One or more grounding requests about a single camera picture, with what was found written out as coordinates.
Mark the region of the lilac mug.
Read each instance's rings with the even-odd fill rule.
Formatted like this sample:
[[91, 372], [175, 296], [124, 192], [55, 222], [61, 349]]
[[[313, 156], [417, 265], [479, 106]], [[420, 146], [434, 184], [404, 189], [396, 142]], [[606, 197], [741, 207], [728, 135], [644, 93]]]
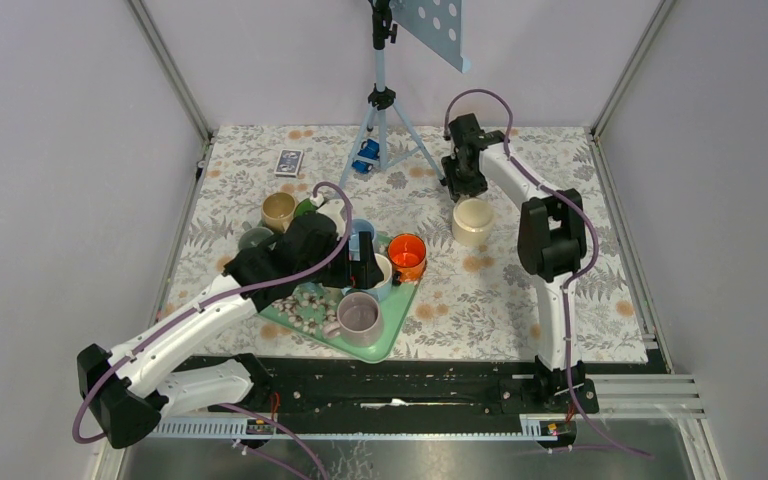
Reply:
[[383, 334], [384, 322], [378, 300], [364, 292], [351, 292], [338, 304], [334, 320], [322, 326], [325, 339], [340, 338], [354, 347], [369, 347]]

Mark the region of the cream ribbed mug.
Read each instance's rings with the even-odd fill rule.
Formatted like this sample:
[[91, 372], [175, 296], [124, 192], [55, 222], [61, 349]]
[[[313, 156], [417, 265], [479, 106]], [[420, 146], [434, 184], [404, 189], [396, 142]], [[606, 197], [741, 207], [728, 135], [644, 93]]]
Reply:
[[452, 213], [454, 240], [466, 247], [478, 247], [489, 238], [495, 223], [490, 203], [480, 198], [461, 198]]

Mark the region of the light blue faceted mug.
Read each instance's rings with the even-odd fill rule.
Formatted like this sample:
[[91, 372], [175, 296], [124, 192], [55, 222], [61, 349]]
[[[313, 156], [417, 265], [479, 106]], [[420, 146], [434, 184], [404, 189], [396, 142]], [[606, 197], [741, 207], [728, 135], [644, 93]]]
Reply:
[[363, 292], [371, 295], [379, 303], [383, 302], [390, 294], [393, 288], [394, 270], [389, 258], [380, 253], [375, 254], [375, 261], [381, 273], [383, 279], [376, 283], [372, 288], [363, 289]]

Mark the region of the orange mug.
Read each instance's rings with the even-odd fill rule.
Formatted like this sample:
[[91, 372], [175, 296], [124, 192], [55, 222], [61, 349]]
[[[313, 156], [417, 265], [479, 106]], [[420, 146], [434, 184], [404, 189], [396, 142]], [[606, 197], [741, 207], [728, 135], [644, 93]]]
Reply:
[[420, 237], [408, 233], [397, 235], [387, 247], [387, 256], [399, 282], [421, 280], [427, 264], [427, 248]]

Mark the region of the cream mug green inside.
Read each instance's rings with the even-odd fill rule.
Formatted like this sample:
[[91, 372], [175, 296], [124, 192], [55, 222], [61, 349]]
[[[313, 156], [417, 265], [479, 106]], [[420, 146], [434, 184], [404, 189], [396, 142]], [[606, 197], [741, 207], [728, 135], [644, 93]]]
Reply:
[[316, 212], [317, 209], [317, 204], [311, 198], [304, 199], [297, 205], [294, 211], [294, 217], [298, 218], [303, 215]]

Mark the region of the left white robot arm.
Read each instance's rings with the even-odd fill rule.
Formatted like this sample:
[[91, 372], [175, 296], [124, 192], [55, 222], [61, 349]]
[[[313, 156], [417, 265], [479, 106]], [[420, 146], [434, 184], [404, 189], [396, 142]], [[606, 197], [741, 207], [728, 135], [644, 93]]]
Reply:
[[131, 446], [176, 413], [220, 403], [256, 411], [269, 401], [267, 380], [240, 361], [177, 375], [175, 369], [212, 336], [290, 296], [297, 286], [370, 288], [383, 273], [372, 236], [358, 236], [353, 255], [350, 229], [320, 213], [291, 221], [255, 246], [240, 250], [222, 272], [187, 304], [129, 341], [109, 350], [97, 344], [77, 356], [82, 404], [73, 422], [76, 442], [105, 439]]

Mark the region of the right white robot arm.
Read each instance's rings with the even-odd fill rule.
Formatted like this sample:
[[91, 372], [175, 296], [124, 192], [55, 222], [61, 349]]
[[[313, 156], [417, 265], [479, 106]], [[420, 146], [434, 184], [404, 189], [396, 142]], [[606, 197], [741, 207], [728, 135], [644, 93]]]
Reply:
[[448, 122], [444, 137], [452, 149], [443, 157], [444, 183], [455, 203], [452, 230], [465, 246], [483, 243], [495, 222], [492, 206], [481, 196], [495, 183], [518, 207], [517, 255], [536, 280], [538, 340], [535, 402], [557, 412], [585, 380], [575, 342], [576, 274], [587, 254], [583, 202], [575, 189], [557, 190], [510, 154], [500, 130], [486, 131], [473, 114]]

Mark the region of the grey blue mug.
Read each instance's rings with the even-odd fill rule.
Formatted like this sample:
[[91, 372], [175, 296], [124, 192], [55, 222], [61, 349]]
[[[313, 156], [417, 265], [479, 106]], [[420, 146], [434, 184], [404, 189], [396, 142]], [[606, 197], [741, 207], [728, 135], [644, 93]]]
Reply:
[[240, 251], [256, 248], [271, 247], [276, 239], [276, 233], [268, 227], [257, 226], [246, 230], [238, 241]]

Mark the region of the beige mug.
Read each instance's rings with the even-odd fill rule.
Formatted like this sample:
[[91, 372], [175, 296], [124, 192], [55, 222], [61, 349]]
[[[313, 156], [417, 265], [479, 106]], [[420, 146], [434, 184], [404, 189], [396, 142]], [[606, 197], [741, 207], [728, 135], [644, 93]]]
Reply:
[[292, 222], [297, 208], [295, 197], [286, 192], [268, 196], [261, 206], [261, 221], [276, 233], [284, 233]]

